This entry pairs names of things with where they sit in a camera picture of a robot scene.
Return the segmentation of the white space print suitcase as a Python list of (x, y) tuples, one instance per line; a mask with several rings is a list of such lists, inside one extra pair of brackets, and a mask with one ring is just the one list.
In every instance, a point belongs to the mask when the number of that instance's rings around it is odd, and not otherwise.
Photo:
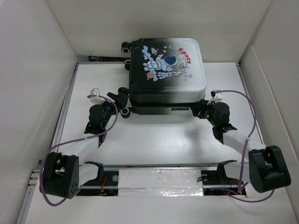
[(192, 38), (141, 38), (121, 44), (129, 55), (128, 104), (122, 116), (188, 112), (206, 95), (199, 43)]

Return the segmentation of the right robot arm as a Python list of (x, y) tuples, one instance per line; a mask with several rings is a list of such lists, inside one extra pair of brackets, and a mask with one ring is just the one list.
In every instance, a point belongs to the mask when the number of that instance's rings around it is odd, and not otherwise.
[(232, 178), (243, 177), (259, 193), (290, 186), (291, 176), (281, 149), (258, 143), (238, 131), (230, 123), (230, 110), (226, 103), (210, 103), (203, 99), (192, 105), (191, 111), (194, 117), (210, 122), (216, 140), (244, 154), (248, 160), (247, 163), (236, 160), (218, 163), (217, 181), (227, 183)]

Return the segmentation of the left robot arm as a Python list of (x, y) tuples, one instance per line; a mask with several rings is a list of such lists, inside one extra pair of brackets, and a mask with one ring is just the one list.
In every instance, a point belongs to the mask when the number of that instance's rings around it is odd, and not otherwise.
[(84, 136), (53, 146), (42, 160), (40, 192), (46, 201), (49, 195), (72, 199), (84, 184), (99, 185), (106, 181), (103, 164), (85, 158), (105, 141), (111, 130), (107, 126), (111, 117), (118, 118), (129, 95), (123, 88), (118, 94), (109, 92), (106, 97), (92, 90), (88, 98), (93, 106), (89, 109)]

